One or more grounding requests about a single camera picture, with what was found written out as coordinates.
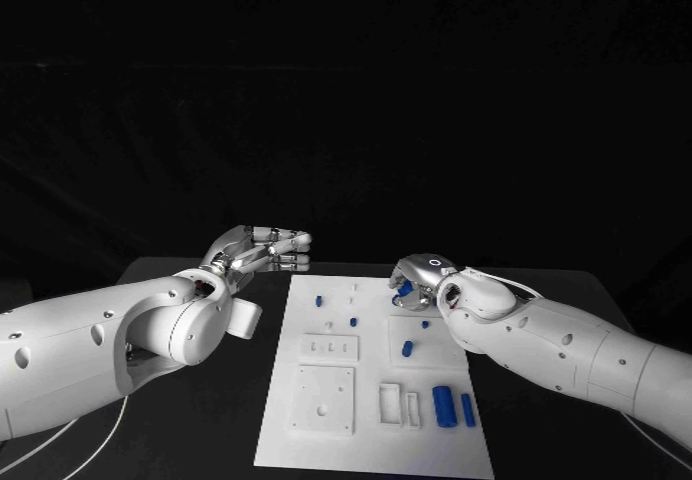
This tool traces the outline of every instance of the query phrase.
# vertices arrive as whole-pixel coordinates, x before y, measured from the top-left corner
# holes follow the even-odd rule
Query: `robot forearm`
[[[692,448],[692,356],[543,298],[518,303],[502,316],[479,311],[473,302],[464,307],[463,292],[477,287],[476,280],[456,274],[438,288],[458,344],[542,387],[631,415]],[[448,295],[454,289],[458,296]],[[507,298],[499,297],[503,308]]]

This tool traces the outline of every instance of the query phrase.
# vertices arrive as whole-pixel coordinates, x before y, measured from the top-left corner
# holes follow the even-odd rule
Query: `cable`
[[[529,292],[536,298],[543,298],[543,296],[526,285],[522,285],[519,282],[513,282],[512,280],[507,280],[506,278],[496,277],[494,275],[490,275],[489,273],[481,272],[480,270],[476,270],[473,267],[466,267],[471,273],[480,273],[484,277],[493,278],[494,280],[499,280],[503,283],[509,283],[509,285],[513,285],[515,287],[519,287],[522,290]]]
[[[633,422],[629,415],[620,412],[626,420],[631,423],[631,426],[639,430],[639,433],[649,439],[649,441],[660,448],[660,450],[667,453],[669,457],[692,472],[692,467],[678,458],[678,456],[663,447],[663,445],[649,436],[649,434],[642,430],[642,427]]]
[[[14,462],[12,462],[1,470],[0,470],[0,475],[3,473],[6,473],[9,470],[12,470],[24,460],[27,460],[30,457],[33,457],[33,455],[36,453],[39,453],[40,450],[43,450],[43,448],[49,445],[49,443],[65,433],[65,430],[75,424],[75,422],[78,421],[79,419],[75,418],[75,420],[72,420],[66,425],[65,427],[62,427],[62,430],[22,457],[19,458],[17,460],[14,460]]]
[[[120,409],[120,415],[118,415],[118,419],[115,420],[115,425],[112,426],[112,430],[111,430],[111,433],[108,434],[108,436],[105,437],[105,440],[104,440],[104,443],[101,444],[101,446],[98,447],[97,451],[94,452],[94,454],[91,455],[91,457],[86,459],[86,461],[82,463],[81,467],[63,478],[63,480],[68,480],[69,478],[72,478],[76,473],[79,472],[79,470],[89,464],[89,462],[94,460],[94,457],[98,455],[98,452],[101,452],[102,448],[105,447],[105,444],[108,443],[108,440],[111,439],[112,437],[112,434],[115,433],[115,429],[118,428],[118,425],[120,425],[120,420],[123,419],[123,413],[125,413],[125,405],[127,405],[127,396],[125,396],[125,400],[123,402],[123,407]]]

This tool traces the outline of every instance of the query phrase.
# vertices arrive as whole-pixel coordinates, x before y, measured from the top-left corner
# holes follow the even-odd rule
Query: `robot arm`
[[[389,286],[399,288],[394,302],[404,308],[420,311],[437,301],[467,351],[487,354],[543,388],[633,416],[692,448],[691,355],[568,305],[518,298],[494,278],[470,268],[458,272],[437,255],[402,259]]]
[[[223,333],[249,339],[261,308],[234,298],[254,272],[306,271],[306,232],[239,226],[199,268],[0,315],[0,441],[40,432],[197,365]]]

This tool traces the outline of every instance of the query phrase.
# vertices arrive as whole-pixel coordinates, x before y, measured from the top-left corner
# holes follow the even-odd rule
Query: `black table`
[[[197,265],[199,259],[141,258],[118,283],[166,276]],[[389,277],[392,267],[314,263],[307,274]],[[480,269],[525,283],[549,299],[582,308],[631,330],[591,274]],[[75,478],[415,478],[252,465],[290,278],[287,273],[255,276],[239,295],[264,309],[252,340],[226,335],[199,366],[156,379],[134,393],[115,435]],[[542,389],[484,355],[469,354],[469,364],[497,479],[692,478],[614,410]],[[61,479],[108,435],[120,405],[117,402],[88,414],[3,480]],[[0,466],[40,444],[56,430],[13,440],[0,455]],[[665,436],[656,438],[667,442],[666,446],[672,445]]]

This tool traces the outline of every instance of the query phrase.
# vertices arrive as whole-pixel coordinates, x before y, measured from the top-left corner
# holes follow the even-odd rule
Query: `blue object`
[[[404,349],[401,350],[401,354],[402,354],[405,357],[409,357],[412,350],[414,350],[414,342],[412,342],[411,340],[407,340],[407,341],[404,342]]]
[[[461,394],[461,405],[464,406],[464,417],[466,417],[466,426],[474,427],[476,426],[476,419],[473,418],[473,405],[471,405],[471,397],[467,393]]]
[[[443,428],[457,426],[457,412],[454,412],[454,400],[451,398],[450,387],[432,388],[432,398],[435,400],[437,424]]]
[[[405,297],[414,291],[414,286],[411,285],[409,280],[404,282],[404,285],[401,286],[398,291],[399,291],[399,297]]]

